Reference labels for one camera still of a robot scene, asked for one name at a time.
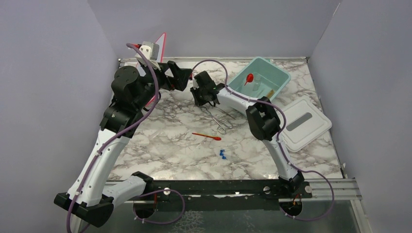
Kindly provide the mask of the steel tweezers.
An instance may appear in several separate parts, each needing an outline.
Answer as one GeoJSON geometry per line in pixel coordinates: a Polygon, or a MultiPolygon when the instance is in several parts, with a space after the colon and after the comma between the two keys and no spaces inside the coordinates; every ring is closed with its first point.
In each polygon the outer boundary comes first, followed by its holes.
{"type": "Polygon", "coordinates": [[[219,111],[221,111],[221,112],[224,113],[225,115],[227,115],[227,116],[229,116],[230,118],[236,120],[236,118],[235,118],[234,116],[230,115],[228,112],[226,112],[226,111],[224,111],[223,109],[220,109],[220,108],[218,108],[218,109],[219,109],[219,111]]]}

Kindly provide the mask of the tan bristle test tube brush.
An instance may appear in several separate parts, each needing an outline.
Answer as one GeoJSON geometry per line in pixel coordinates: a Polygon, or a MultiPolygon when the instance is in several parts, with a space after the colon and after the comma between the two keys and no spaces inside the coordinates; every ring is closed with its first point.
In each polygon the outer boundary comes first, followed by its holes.
{"type": "Polygon", "coordinates": [[[274,94],[275,94],[275,91],[272,89],[271,91],[269,91],[269,92],[266,94],[266,97],[270,99],[274,94]]]}

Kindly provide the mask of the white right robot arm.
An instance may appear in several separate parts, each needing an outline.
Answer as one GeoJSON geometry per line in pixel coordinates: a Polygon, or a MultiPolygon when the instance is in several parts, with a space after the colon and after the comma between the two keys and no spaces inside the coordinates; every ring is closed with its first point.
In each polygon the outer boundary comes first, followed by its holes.
{"type": "Polygon", "coordinates": [[[270,100],[267,97],[248,97],[223,83],[215,84],[206,71],[189,79],[193,82],[190,91],[197,106],[213,102],[231,107],[246,116],[252,135],[263,142],[275,162],[281,193],[288,198],[297,194],[304,176],[291,163],[291,157],[280,137],[281,120],[270,100]]]}

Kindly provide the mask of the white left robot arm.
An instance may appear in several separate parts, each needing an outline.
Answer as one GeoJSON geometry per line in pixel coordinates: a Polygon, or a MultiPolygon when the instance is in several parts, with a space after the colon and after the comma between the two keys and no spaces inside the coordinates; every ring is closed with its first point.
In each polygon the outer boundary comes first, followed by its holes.
{"type": "Polygon", "coordinates": [[[116,207],[135,197],[157,203],[153,178],[139,171],[125,181],[105,187],[120,153],[152,112],[147,104],[157,103],[160,89],[183,91],[192,77],[192,69],[181,68],[173,61],[144,65],[143,70],[145,74],[141,75],[136,67],[123,66],[114,74],[113,98],[100,122],[90,157],[71,188],[54,199],[57,206],[67,211],[67,225],[76,216],[88,226],[99,228],[116,207]]]}

